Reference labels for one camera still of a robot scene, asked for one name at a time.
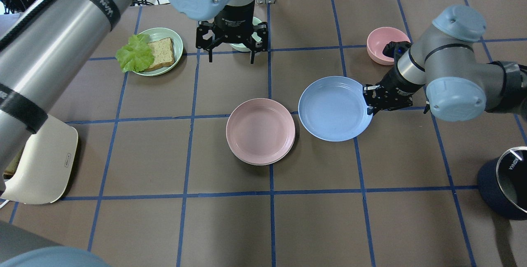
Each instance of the green lettuce leaf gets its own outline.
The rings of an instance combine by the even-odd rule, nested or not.
[[[152,49],[147,45],[149,39],[150,36],[145,34],[132,35],[128,44],[115,53],[123,72],[142,72],[154,63]]]

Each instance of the tabletop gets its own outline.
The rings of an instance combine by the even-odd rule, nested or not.
[[[172,6],[131,7],[50,112],[81,138],[71,190],[51,205],[8,204],[0,219],[114,267],[526,266],[527,224],[493,213],[476,181],[482,164],[527,144],[518,116],[440,121],[423,114],[420,90],[349,141],[299,124],[313,81],[374,84],[389,70],[367,55],[372,30],[415,41],[452,4],[487,21],[476,60],[527,63],[525,0],[276,0],[256,6],[271,50],[253,65],[226,44],[209,63],[196,22]],[[158,77],[123,74],[116,50],[152,27],[179,33],[183,58]],[[226,143],[229,114],[252,98],[280,102],[296,123],[292,150],[270,166]]]

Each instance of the pink bowl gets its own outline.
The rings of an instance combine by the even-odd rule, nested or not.
[[[290,151],[295,141],[295,123],[282,104],[256,98],[234,109],[227,121],[226,138],[239,160],[269,165]]]
[[[392,66],[394,59],[384,56],[382,50],[390,42],[409,42],[410,39],[404,32],[393,27],[381,27],[373,30],[366,41],[366,50],[369,57],[384,66]]]

